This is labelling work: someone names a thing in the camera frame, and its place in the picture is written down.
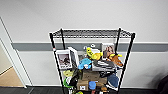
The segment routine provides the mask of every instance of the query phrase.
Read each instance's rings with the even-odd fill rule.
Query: shelf post
[[[132,35],[131,35],[131,41],[130,41],[130,44],[129,44],[129,47],[128,47],[128,50],[127,50],[127,55],[126,55],[126,58],[125,58],[125,63],[124,63],[123,69],[122,69],[122,74],[121,74],[119,85],[118,85],[117,94],[119,94],[121,82],[122,82],[122,79],[124,77],[124,72],[125,72],[125,69],[126,69],[126,66],[127,66],[127,61],[128,61],[128,58],[129,58],[129,54],[131,52],[131,48],[132,48],[132,44],[133,44],[134,38],[135,38],[135,33],[132,33]]]
[[[65,42],[64,42],[64,36],[63,36],[63,30],[62,30],[62,28],[61,28],[60,31],[61,31],[61,36],[62,36],[63,48],[65,50]]]
[[[118,48],[118,41],[120,39],[120,32],[121,32],[121,28],[119,28],[119,30],[118,30],[117,42],[115,45],[115,55],[117,55],[117,48]]]
[[[54,52],[54,56],[55,56],[57,69],[58,69],[60,80],[61,80],[61,84],[62,84],[62,92],[63,92],[63,94],[65,94],[64,85],[63,85],[62,76],[61,76],[61,71],[60,71],[58,60],[57,60],[57,57],[56,57],[56,48],[55,48],[55,44],[54,44],[54,40],[53,40],[53,34],[52,33],[49,33],[49,34],[50,34],[50,40],[51,40],[52,47],[53,47],[53,52]]]

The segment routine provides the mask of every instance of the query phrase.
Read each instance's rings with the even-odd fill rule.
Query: wire grid
[[[63,30],[64,38],[116,38],[118,30]],[[61,30],[53,33],[54,38],[61,38]],[[121,30],[120,38],[130,38],[131,33]]]

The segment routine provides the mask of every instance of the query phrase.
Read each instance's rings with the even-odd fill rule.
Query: yellow object
[[[103,52],[93,53],[93,52],[91,51],[91,49],[92,49],[92,48],[87,47],[87,50],[86,50],[87,55],[88,55],[91,59],[99,60],[100,57],[103,55]]]
[[[82,91],[79,91],[77,94],[83,94],[83,92],[82,92]]]
[[[121,55],[121,54],[118,54],[118,55],[111,54],[110,57],[109,57],[109,59],[110,59],[111,61],[113,61],[114,64],[116,64],[116,65],[122,67],[123,64],[122,64],[121,60],[118,59],[118,57],[122,57],[122,55]]]
[[[63,74],[64,74],[66,77],[69,77],[69,76],[72,76],[72,75],[73,75],[73,72],[74,72],[74,71],[66,70],[66,71],[63,71]]]
[[[111,54],[110,56],[112,56],[112,57],[113,57],[113,56],[115,56],[115,54]],[[119,57],[122,57],[122,55],[121,55],[121,54],[118,54],[118,56],[119,56]]]

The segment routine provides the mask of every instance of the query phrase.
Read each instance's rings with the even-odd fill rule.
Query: cardboard box
[[[107,77],[99,78],[98,82],[106,84],[107,83]]]
[[[82,80],[98,81],[99,77],[100,77],[99,72],[85,71],[83,72]]]
[[[77,90],[88,90],[88,81],[78,80]]]
[[[96,86],[98,86],[98,87],[102,87],[102,86],[104,86],[104,84],[101,83],[101,82],[96,82]]]

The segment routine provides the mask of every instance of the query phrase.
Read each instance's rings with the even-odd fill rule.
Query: green object
[[[67,79],[67,78],[65,78],[65,80],[64,80],[64,82],[63,82],[63,85],[64,85],[65,87],[67,87],[67,88],[72,88],[73,86],[69,86],[69,85],[67,84],[67,82],[66,82],[66,79]]]

